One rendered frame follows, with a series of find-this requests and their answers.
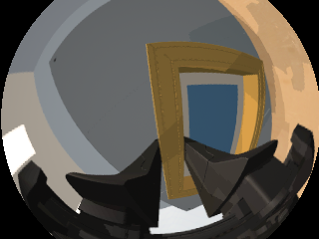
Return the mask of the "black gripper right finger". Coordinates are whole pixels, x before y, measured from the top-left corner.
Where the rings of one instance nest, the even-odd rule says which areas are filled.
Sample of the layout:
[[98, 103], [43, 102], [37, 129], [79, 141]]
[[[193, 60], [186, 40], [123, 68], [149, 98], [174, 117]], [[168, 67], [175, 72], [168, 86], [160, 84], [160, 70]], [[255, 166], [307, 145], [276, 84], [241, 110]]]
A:
[[184, 137], [184, 160], [207, 218], [222, 214], [220, 208], [231, 198], [244, 176], [264, 160], [270, 159], [278, 142], [272, 139], [262, 146], [235, 155]]

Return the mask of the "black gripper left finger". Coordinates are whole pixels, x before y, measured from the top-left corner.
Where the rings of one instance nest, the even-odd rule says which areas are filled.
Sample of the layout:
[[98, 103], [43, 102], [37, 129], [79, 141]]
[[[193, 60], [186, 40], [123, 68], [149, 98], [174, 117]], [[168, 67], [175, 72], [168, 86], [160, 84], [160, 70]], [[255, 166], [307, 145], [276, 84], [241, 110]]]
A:
[[100, 203], [132, 208], [150, 227], [159, 228], [160, 159], [159, 140], [115, 175], [87, 175], [68, 172], [67, 182], [77, 194]]

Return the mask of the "brown picture frame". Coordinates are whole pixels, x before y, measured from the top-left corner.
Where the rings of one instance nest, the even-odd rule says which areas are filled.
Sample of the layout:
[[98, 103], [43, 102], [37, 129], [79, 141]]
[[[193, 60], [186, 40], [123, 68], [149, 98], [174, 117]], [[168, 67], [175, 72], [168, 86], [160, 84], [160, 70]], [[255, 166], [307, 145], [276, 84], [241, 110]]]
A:
[[256, 148], [263, 127], [263, 61], [195, 41], [147, 44], [167, 199], [196, 195], [184, 137], [228, 154]]

